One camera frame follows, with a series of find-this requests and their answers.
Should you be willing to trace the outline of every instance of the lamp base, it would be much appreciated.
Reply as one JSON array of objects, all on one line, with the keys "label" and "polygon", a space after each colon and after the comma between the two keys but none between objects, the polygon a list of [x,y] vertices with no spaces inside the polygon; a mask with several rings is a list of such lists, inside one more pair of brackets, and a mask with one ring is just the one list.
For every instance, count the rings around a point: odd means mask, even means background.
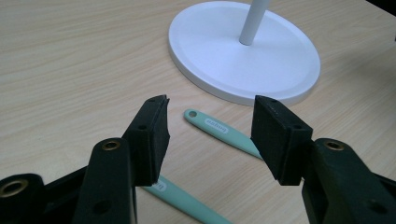
[{"label": "lamp base", "polygon": [[253,44],[239,42],[250,5],[206,2],[181,11],[169,29],[177,68],[221,99],[254,105],[256,95],[300,102],[318,80],[315,46],[296,26],[265,11]]}]

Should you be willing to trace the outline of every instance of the white label on handle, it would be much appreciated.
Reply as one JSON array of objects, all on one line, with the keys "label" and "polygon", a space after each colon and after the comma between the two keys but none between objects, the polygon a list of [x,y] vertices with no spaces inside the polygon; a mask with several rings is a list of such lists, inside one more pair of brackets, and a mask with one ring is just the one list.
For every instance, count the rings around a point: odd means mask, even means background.
[{"label": "white label on handle", "polygon": [[158,182],[157,182],[156,184],[154,184],[152,187],[155,188],[155,189],[157,189],[157,190],[160,191],[160,192],[166,191],[166,188],[167,188],[166,184],[165,184],[163,181],[161,181],[160,179],[159,179]]},{"label": "white label on handle", "polygon": [[228,128],[224,127],[224,125],[219,124],[218,122],[214,121],[213,119],[205,119],[205,124],[209,125],[210,127],[220,131],[221,133],[227,133]]}]

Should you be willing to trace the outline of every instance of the white pole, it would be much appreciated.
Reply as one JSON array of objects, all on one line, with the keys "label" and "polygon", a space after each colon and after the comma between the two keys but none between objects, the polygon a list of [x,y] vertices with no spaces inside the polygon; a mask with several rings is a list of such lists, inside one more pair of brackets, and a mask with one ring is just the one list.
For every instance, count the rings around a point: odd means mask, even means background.
[{"label": "white pole", "polygon": [[268,8],[269,2],[270,0],[253,0],[247,14],[247,19],[245,20],[242,34],[239,37],[241,44],[249,46],[253,43],[254,36],[260,27],[262,17]]}]

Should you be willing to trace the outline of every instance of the mint green spatula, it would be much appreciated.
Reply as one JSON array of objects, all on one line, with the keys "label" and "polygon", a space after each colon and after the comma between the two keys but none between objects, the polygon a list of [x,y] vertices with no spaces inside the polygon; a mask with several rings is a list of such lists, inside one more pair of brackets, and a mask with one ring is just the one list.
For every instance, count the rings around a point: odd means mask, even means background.
[{"label": "mint green spatula", "polygon": [[189,123],[218,138],[219,140],[233,147],[239,148],[259,159],[262,158],[259,150],[256,148],[256,146],[254,146],[250,138],[248,138],[243,133],[240,133],[233,127],[227,125],[226,123],[212,118],[207,114],[195,109],[187,109],[184,111],[184,118]]}]

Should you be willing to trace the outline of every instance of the light wood surface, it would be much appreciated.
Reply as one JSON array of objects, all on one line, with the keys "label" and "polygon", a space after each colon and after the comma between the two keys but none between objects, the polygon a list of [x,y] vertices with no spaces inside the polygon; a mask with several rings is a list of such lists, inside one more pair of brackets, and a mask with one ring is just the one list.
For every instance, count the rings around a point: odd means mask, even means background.
[{"label": "light wood surface", "polygon": [[[183,119],[199,109],[250,135],[253,108],[189,82],[167,48],[172,19],[199,0],[0,2],[0,179],[46,183],[87,165],[144,101],[167,94],[171,141],[162,174],[233,223],[307,223],[301,187],[280,187],[265,163]],[[363,0],[272,1],[313,41],[321,76],[290,109],[314,139],[351,145],[396,179],[396,19]],[[140,223],[195,223],[142,189]]]}]

